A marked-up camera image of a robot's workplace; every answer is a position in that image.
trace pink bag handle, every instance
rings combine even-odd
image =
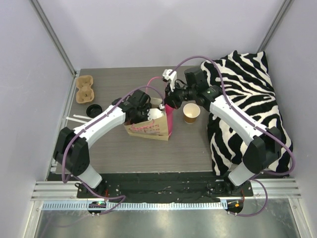
[[[135,128],[135,127],[134,127],[134,124],[132,124],[131,127],[130,127],[130,130],[131,130],[131,129],[133,129],[133,130],[140,130],[140,129],[143,129],[143,128],[146,128],[146,127],[149,127],[149,126],[152,126],[152,125],[154,125],[154,119],[152,119],[152,123],[151,123],[150,125],[141,126],[141,127],[139,127],[139,128]]]

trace zebra print fabric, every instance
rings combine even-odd
[[[254,120],[267,127],[276,126],[282,134],[282,142],[293,150],[293,144],[283,128],[282,117],[275,99],[275,91],[268,74],[265,52],[238,54],[237,51],[215,60],[224,80],[230,99]],[[201,64],[209,85],[221,87],[215,67],[205,61]],[[210,113],[207,126],[211,147],[212,169],[216,175],[228,171],[232,164],[241,163],[247,145],[223,120]],[[290,156],[284,148],[281,157],[269,166],[276,172],[289,169]]]

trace floor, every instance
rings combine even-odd
[[[264,201],[246,200],[244,214]],[[234,217],[224,210],[122,211],[86,217],[87,211],[42,211],[36,238],[299,238],[288,199],[270,199],[257,216]],[[69,225],[59,228],[58,225]]]
[[[78,104],[74,97],[69,116],[86,116],[86,108],[91,104],[99,104],[105,110],[113,100],[131,89],[147,84],[154,76],[161,76],[166,68],[168,67],[82,69],[80,75],[91,75],[94,79],[92,88],[95,99],[92,103]],[[185,80],[183,71],[187,68],[189,66],[180,67],[177,71],[178,78]],[[153,81],[152,85],[164,92],[164,83],[161,80]],[[149,94],[151,97],[158,96],[151,90]],[[92,146],[92,166],[98,173],[211,171],[211,152],[206,128],[208,112],[202,109],[194,124],[186,124],[180,108],[174,111],[173,120],[173,133],[169,141],[132,137],[123,126],[116,127]],[[74,121],[67,123],[69,128],[80,125],[81,123]]]

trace white wall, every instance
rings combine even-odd
[[[0,237],[17,238],[72,77],[29,1],[1,1],[0,22]]]
[[[74,67],[108,68],[256,52],[283,0],[39,2]]]
[[[266,49],[284,124],[294,141],[294,176],[317,220],[317,2],[294,1]]]

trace brown paper cup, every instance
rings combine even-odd
[[[184,106],[183,113],[186,123],[194,123],[200,114],[200,107],[194,103],[188,103]]]

